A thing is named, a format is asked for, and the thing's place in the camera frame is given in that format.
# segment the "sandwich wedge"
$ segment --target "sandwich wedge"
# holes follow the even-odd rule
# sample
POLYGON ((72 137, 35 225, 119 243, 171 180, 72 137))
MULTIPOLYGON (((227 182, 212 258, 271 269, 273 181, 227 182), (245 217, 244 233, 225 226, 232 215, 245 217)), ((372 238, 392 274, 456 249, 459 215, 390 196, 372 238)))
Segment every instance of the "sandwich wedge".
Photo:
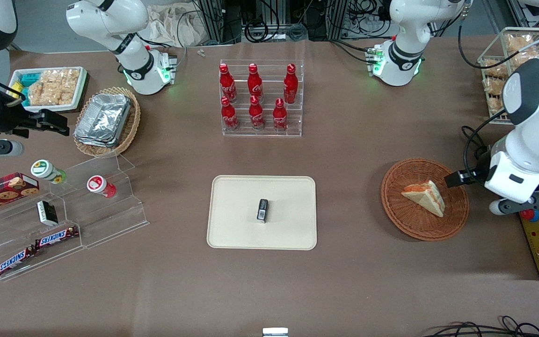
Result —
POLYGON ((415 201, 434 215, 444 216, 444 201, 433 181, 415 183, 404 188, 401 194, 415 201))

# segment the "brown table surface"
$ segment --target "brown table surface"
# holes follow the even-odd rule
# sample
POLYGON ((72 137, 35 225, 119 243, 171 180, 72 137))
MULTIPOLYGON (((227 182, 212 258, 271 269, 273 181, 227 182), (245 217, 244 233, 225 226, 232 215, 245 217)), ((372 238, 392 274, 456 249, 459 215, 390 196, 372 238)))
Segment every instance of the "brown table surface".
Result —
MULTIPOLYGON (((467 38, 473 59, 492 37, 467 38)), ((376 41, 360 41, 373 45, 376 41)), ((379 186, 410 157, 462 167, 463 124, 485 120, 479 71, 455 39, 435 38, 413 81, 393 88, 329 43, 241 43, 189 51, 177 83, 138 96, 143 117, 124 153, 150 225, 8 282, 0 282, 0 335, 421 336, 455 321, 539 326, 539 281, 515 216, 488 211, 494 194, 467 188, 463 230, 419 242, 388 220, 379 186), (305 60, 301 139, 222 136, 218 64, 225 59, 305 60), (207 216, 217 175, 304 175, 317 184, 312 251, 213 249, 207 216)), ((182 51, 175 51, 178 57, 182 51)), ((13 69, 84 66, 87 96, 127 86, 109 52, 12 52, 13 69)), ((70 115, 71 124, 76 114, 70 115)), ((493 142, 508 126, 488 126, 493 142)), ((89 159, 71 137, 32 132, 24 155, 0 158, 0 177, 47 158, 61 168, 89 159)))

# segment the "red cookie box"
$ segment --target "red cookie box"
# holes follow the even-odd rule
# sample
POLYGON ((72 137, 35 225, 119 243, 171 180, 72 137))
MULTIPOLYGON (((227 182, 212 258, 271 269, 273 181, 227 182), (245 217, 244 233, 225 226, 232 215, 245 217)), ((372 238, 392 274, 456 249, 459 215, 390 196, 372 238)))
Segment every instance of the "red cookie box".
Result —
POLYGON ((38 181, 20 172, 0 178, 0 205, 11 203, 12 201, 38 192, 38 181))

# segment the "wicker basket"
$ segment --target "wicker basket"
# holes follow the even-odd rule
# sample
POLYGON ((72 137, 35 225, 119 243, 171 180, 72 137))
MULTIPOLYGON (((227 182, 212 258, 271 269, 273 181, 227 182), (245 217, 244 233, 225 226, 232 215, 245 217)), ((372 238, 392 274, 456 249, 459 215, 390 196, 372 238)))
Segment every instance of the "wicker basket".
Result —
POLYGON ((423 158, 402 160, 391 167, 381 185, 381 201, 392 222, 404 233, 423 241, 440 241, 460 231, 469 215, 463 187, 448 188, 444 177, 452 172, 439 162, 423 158), (432 180, 444 200, 444 217, 430 213, 401 194, 406 186, 432 180))
MULTIPOLYGON (((124 88, 113 87, 109 89, 103 89, 99 91, 98 94, 123 94, 126 97, 130 98, 132 104, 130 106, 128 118, 126 119, 126 124, 124 124, 124 129, 122 130, 122 135, 120 136, 120 143, 117 147, 95 147, 93 145, 86 145, 80 143, 76 138, 74 138, 74 142, 77 148, 79 148, 79 150, 86 155, 100 156, 108 154, 112 151, 115 151, 116 154, 121 154, 122 152, 126 151, 126 149, 128 149, 128 146, 130 146, 130 143, 132 143, 134 136, 137 135, 138 124, 141 121, 141 108, 139 107, 137 98, 134 96, 134 94, 124 88)), ((93 97, 95 97, 95 95, 89 98, 87 103, 83 105, 76 124, 80 123, 80 120, 84 115, 84 111, 86 111, 86 108, 88 107, 88 104, 92 101, 93 97)))

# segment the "white cloth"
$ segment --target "white cloth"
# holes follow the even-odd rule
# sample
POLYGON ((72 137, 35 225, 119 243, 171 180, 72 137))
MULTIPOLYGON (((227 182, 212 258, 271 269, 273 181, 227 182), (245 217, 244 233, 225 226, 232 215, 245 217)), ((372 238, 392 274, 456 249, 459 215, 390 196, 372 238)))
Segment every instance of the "white cloth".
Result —
POLYGON ((167 43, 177 47, 201 44, 209 39, 201 17, 203 13, 193 12, 180 17, 188 11, 196 11, 192 2, 178 2, 168 5, 149 5, 149 23, 151 33, 149 40, 167 43))

